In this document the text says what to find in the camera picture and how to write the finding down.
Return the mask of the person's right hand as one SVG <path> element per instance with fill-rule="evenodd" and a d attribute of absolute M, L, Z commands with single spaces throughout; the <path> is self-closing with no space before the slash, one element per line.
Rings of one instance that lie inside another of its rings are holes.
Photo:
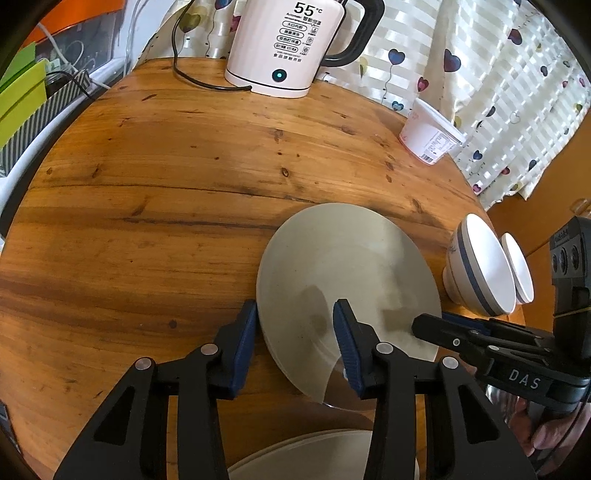
<path fill-rule="evenodd" d="M 527 400 L 518 398 L 515 412 L 509 423 L 510 429 L 528 457 L 533 455 L 536 450 L 552 450 L 556 448 L 556 451 L 545 465 L 545 468 L 551 471 L 566 459 L 582 435 L 590 420 L 590 404 L 587 403 L 582 406 L 579 418 L 564 440 L 562 440 L 563 436 L 567 433 L 576 417 L 575 412 L 565 418 L 541 424 L 534 429 L 532 419 L 528 416 L 528 405 Z"/>

